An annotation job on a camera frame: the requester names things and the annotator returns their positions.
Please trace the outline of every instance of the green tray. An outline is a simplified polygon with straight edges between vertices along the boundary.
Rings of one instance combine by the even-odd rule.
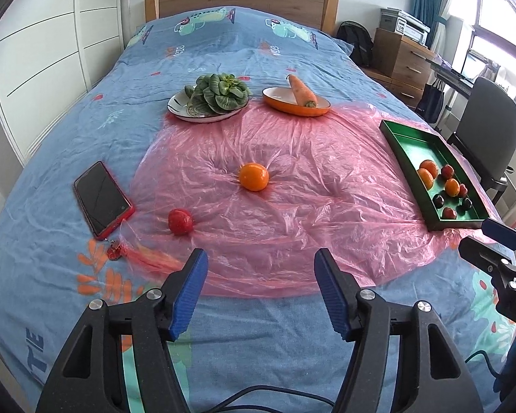
[[[417,200],[428,231],[440,231],[446,228],[482,228],[483,220],[489,217],[487,208],[457,158],[439,136],[386,120],[380,123],[380,131],[384,134],[396,155],[407,183],[411,187],[411,192]],[[454,178],[459,183],[464,183],[468,189],[468,198],[472,201],[471,210],[458,209],[461,200],[445,194],[443,191],[445,180],[441,176],[434,180],[432,189],[427,191],[417,174],[417,169],[424,160],[434,161],[440,169],[444,165],[453,167]],[[443,208],[436,209],[432,202],[432,197],[437,193],[442,193],[445,199],[443,208],[450,207],[457,211],[457,219],[446,220],[441,218]]]

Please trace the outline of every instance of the bag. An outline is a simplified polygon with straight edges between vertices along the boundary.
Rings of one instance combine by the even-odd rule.
[[[436,81],[434,85],[426,85],[424,87],[422,99],[415,109],[415,113],[428,124],[438,122],[438,118],[443,109],[443,91],[439,88],[443,88],[443,86],[440,85],[440,83]]]
[[[360,25],[352,21],[342,22],[336,38],[344,40],[354,46],[350,59],[358,66],[369,67],[373,64],[373,41],[369,32]]]

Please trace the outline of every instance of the blue bedsheet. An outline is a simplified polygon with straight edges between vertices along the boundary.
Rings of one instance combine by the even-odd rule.
[[[0,215],[0,352],[33,406],[88,302],[96,297],[133,299],[152,286],[124,260],[107,260],[103,245],[91,238],[73,181],[103,160],[128,191],[165,122],[168,99],[199,75],[226,70],[246,79],[256,95],[265,87],[284,86],[287,73],[297,73],[332,102],[365,101],[402,119],[418,120],[366,77],[329,36],[279,17],[215,8],[142,27],[114,69],[45,138]],[[495,311],[496,294],[486,275],[461,260],[456,250],[447,249],[435,262],[378,291],[389,301],[408,305],[430,300],[463,355],[485,349],[495,368],[501,367],[515,326]],[[125,349],[135,413],[142,409],[128,341]],[[334,399],[351,350],[333,331],[320,295],[201,297],[188,331],[171,346],[193,411],[253,384]],[[395,352],[394,346],[379,411],[389,411]],[[487,411],[492,411],[497,395],[490,389],[491,375],[481,362],[470,368]],[[258,392],[243,401],[286,413],[329,411],[317,401],[284,394]]]

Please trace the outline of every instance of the phone charm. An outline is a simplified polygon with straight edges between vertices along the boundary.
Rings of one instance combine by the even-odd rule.
[[[111,261],[117,261],[122,256],[122,247],[120,242],[111,241],[109,248],[107,249],[107,257]]]

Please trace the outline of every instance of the pink plastic sheet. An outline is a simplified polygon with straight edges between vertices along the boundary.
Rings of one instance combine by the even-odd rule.
[[[382,119],[393,118],[368,105],[301,118],[257,102],[213,124],[168,116],[132,181],[136,213],[121,226],[127,258],[161,281],[203,248],[205,295],[283,297],[318,290],[313,262],[321,247],[361,286],[374,286],[432,262],[467,235],[488,242],[478,230],[427,231],[378,129]],[[270,173],[259,193],[238,183],[249,162]],[[190,235],[169,231],[173,208],[193,214]]]

